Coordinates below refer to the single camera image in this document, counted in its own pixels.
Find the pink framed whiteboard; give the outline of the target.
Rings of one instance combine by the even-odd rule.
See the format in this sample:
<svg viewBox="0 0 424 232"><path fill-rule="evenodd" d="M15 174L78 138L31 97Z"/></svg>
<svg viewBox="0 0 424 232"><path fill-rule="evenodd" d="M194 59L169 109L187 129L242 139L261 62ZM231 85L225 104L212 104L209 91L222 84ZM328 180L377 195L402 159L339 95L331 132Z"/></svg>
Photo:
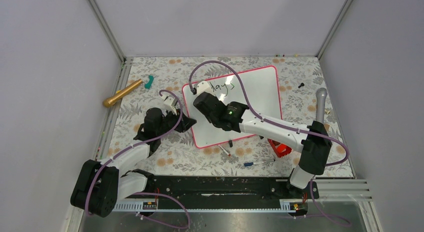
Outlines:
<svg viewBox="0 0 424 232"><path fill-rule="evenodd" d="M282 106L280 101L278 71L275 66L266 66L238 73L249 102L258 113L282 119ZM222 75L206 82L212 87L217 98L225 104L229 102L240 102L245 104L246 100L240 83L234 74ZM230 140L238 140L251 137L252 134L226 132L215 128L193 105L195 95L190 91L188 84L182 87L187 116L196 120L191 127L194 145L201 149L217 144L228 143Z"/></svg>

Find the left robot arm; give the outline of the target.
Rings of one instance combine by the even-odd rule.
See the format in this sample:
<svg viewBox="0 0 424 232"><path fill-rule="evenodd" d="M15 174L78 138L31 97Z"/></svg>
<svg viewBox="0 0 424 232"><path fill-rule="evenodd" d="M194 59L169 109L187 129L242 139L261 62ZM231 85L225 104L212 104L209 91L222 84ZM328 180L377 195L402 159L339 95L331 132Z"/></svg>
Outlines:
<svg viewBox="0 0 424 232"><path fill-rule="evenodd" d="M135 165L153 155L161 138L176 131L184 133L197 123L180 109L165 114L159 108L148 109L132 143L117 158L87 160L81 168L70 197L74 207L90 214L106 217L116 202L136 192L150 197L155 184L145 172L133 171Z"/></svg>

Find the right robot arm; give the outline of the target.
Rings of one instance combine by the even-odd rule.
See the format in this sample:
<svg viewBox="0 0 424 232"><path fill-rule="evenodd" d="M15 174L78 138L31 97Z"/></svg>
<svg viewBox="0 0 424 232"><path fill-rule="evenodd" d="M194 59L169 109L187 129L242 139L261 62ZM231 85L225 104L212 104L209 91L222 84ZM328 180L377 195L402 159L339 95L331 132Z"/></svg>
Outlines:
<svg viewBox="0 0 424 232"><path fill-rule="evenodd" d="M291 197L301 197L310 180L323 174L332 142L321 122L291 124L257 113L249 103L233 101L224 104L207 92L199 94L193 105L216 128L259 135L300 152L298 165L291 172L286 185Z"/></svg>

